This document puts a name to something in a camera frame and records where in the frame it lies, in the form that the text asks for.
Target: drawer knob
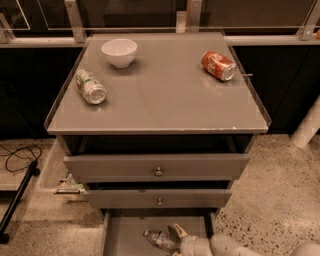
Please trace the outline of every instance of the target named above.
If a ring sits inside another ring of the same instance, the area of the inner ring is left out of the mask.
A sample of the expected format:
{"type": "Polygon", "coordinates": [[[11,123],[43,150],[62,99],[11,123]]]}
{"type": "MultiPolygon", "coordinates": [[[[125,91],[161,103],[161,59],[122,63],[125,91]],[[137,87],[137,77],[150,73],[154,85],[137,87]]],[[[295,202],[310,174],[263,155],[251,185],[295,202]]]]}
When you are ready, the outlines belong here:
{"type": "Polygon", "coordinates": [[[163,175],[163,171],[161,171],[161,168],[158,167],[156,172],[154,173],[155,176],[157,177],[161,177],[163,175]]]}
{"type": "Polygon", "coordinates": [[[159,205],[159,206],[163,205],[162,198],[158,198],[157,205],[159,205]]]}

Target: white bowl rim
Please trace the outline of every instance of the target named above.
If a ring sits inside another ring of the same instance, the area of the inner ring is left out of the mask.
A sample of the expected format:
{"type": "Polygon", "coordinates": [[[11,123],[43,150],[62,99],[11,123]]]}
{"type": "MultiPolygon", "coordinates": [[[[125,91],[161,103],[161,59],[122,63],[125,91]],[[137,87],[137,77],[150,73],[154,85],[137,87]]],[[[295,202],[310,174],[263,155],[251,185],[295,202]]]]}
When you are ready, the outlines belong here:
{"type": "Polygon", "coordinates": [[[102,50],[102,52],[103,52],[104,54],[109,55],[109,56],[123,56],[123,55],[128,55],[128,54],[136,51],[137,48],[138,48],[138,45],[137,45],[137,43],[136,43],[135,41],[133,41],[133,40],[131,40],[131,39],[128,39],[128,38],[117,38],[117,39],[111,39],[111,40],[105,42],[105,43],[102,45],[101,50],[102,50]],[[120,54],[117,54],[117,55],[107,53],[107,52],[105,52],[105,51],[103,50],[106,45],[111,44],[111,43],[114,43],[114,42],[116,42],[116,41],[127,41],[127,42],[132,43],[133,50],[130,51],[130,52],[120,53],[120,54]]]}

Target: black wall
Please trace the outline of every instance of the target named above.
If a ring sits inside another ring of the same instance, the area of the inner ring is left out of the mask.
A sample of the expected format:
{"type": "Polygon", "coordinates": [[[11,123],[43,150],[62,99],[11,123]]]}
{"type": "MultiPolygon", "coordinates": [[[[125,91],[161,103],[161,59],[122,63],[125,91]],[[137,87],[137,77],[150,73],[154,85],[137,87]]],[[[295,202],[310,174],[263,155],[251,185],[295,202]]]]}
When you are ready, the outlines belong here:
{"type": "Polygon", "coordinates": [[[320,93],[320,46],[234,49],[272,119],[269,133],[293,133],[320,93]]]}
{"type": "MultiPolygon", "coordinates": [[[[234,47],[269,133],[293,133],[320,93],[320,46],[234,47]]],[[[46,138],[45,118],[81,48],[0,49],[0,139],[46,138]]]]}
{"type": "Polygon", "coordinates": [[[80,51],[0,49],[0,139],[48,137],[45,118],[80,51]]]}

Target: soda can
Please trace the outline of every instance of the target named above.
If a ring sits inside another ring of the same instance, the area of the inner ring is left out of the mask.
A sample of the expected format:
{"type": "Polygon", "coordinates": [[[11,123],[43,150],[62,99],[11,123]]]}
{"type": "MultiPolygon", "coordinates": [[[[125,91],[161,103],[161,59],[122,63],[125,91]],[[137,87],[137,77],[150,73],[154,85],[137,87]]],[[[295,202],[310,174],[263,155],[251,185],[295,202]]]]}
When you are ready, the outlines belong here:
{"type": "Polygon", "coordinates": [[[90,70],[80,69],[76,73],[77,87],[90,104],[99,104],[106,98],[106,89],[90,70]]]}
{"type": "Polygon", "coordinates": [[[201,64],[205,70],[222,81],[230,80],[236,71],[236,64],[215,51],[202,55],[201,64]]]}

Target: drawer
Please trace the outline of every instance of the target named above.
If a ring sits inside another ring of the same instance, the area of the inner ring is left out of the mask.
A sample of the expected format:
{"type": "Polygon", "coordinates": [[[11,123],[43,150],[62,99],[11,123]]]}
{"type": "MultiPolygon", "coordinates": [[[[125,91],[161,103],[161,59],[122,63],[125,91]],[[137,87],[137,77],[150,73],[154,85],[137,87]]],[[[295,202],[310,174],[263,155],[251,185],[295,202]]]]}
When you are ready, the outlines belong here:
{"type": "Polygon", "coordinates": [[[234,180],[248,154],[142,154],[66,156],[76,181],[234,180]]]}
{"type": "Polygon", "coordinates": [[[87,190],[85,196],[94,208],[221,208],[230,189],[141,189],[87,190]]]}
{"type": "Polygon", "coordinates": [[[168,226],[179,224],[188,234],[200,238],[214,233],[215,217],[207,211],[203,215],[183,216],[175,210],[174,216],[127,216],[107,212],[102,236],[103,256],[164,256],[165,251],[152,246],[143,236],[145,230],[159,230],[168,233],[168,226]]]}

